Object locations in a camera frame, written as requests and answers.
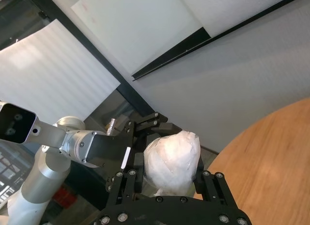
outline white wall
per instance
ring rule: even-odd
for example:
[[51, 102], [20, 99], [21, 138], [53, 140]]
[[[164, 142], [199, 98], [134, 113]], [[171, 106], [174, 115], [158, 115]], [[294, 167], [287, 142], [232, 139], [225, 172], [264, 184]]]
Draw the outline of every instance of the white wall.
[[310, 96], [310, 0], [296, 0], [132, 85], [202, 145], [221, 151], [258, 119]]

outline round table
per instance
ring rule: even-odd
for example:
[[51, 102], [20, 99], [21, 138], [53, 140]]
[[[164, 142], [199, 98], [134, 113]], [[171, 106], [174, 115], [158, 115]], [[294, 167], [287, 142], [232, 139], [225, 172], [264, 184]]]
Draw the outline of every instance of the round table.
[[310, 224], [310, 99], [249, 127], [208, 170], [224, 173], [253, 225]]

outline wrapped object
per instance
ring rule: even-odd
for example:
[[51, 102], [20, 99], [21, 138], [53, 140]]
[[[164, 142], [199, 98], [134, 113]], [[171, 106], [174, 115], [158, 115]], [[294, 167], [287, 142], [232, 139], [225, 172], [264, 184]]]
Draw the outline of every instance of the wrapped object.
[[144, 151], [146, 180], [159, 195], [185, 195], [200, 157], [199, 137], [187, 131], [155, 139]]

